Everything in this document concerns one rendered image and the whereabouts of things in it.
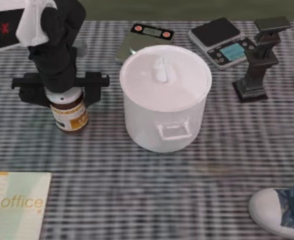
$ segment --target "green background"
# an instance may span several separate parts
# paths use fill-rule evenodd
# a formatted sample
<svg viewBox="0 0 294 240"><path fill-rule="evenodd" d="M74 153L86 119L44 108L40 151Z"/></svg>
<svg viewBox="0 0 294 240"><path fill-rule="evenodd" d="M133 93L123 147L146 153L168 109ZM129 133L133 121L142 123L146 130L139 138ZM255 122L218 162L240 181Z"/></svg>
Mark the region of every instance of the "green background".
<svg viewBox="0 0 294 240"><path fill-rule="evenodd" d="M294 0L80 0L88 20L254 20L287 16Z"/></svg>

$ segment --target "checkered tablecloth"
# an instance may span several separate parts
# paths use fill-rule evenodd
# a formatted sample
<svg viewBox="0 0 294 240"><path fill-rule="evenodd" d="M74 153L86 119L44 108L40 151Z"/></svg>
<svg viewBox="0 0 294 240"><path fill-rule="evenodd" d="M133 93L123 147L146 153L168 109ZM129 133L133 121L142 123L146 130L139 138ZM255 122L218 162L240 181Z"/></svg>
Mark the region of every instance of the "checkered tablecloth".
<svg viewBox="0 0 294 240"><path fill-rule="evenodd" d="M277 240L250 219L250 196L294 187L294 22L275 48L280 64L264 85L269 100L240 104L232 82L246 63L213 72L201 132L186 149L156 154L126 133L120 65L114 55L133 22L86 22L79 39L85 71L109 74L90 123L60 132L49 109L20 102L12 77L35 68L24 48L0 53L0 171L52 172L42 240ZM187 31L201 22L146 22L176 32L174 44L200 51ZM249 37L251 22L236 22Z"/></svg>

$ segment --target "digital scale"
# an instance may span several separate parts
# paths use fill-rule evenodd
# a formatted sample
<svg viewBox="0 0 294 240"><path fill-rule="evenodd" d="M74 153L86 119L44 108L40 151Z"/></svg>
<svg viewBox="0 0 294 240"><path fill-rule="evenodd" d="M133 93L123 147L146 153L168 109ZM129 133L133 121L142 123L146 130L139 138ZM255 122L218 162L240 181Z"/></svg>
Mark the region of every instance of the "digital scale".
<svg viewBox="0 0 294 240"><path fill-rule="evenodd" d="M245 50L256 48L249 38L224 17L193 28L188 36L220 70L245 61Z"/></svg>
<svg viewBox="0 0 294 240"><path fill-rule="evenodd" d="M171 45L174 31L135 23L124 38L116 54L116 61L123 63L132 54L145 47Z"/></svg>

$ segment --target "beige booklet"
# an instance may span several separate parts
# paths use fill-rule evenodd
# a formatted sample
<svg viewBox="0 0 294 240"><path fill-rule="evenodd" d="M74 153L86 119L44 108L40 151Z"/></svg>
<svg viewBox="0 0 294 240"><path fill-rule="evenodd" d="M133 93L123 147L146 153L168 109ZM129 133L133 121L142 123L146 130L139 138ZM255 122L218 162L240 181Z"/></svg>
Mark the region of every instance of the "beige booklet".
<svg viewBox="0 0 294 240"><path fill-rule="evenodd" d="M0 172L0 240L38 240L51 174Z"/></svg>

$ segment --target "lid knob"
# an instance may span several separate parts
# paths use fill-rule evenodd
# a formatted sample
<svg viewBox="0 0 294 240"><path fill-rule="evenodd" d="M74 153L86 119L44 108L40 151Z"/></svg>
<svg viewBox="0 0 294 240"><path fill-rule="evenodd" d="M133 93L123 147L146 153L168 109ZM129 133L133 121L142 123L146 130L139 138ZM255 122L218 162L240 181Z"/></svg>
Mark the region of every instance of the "lid knob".
<svg viewBox="0 0 294 240"><path fill-rule="evenodd" d="M157 59L154 68L156 69L156 81L160 83L169 82L169 69L166 59L161 56Z"/></svg>

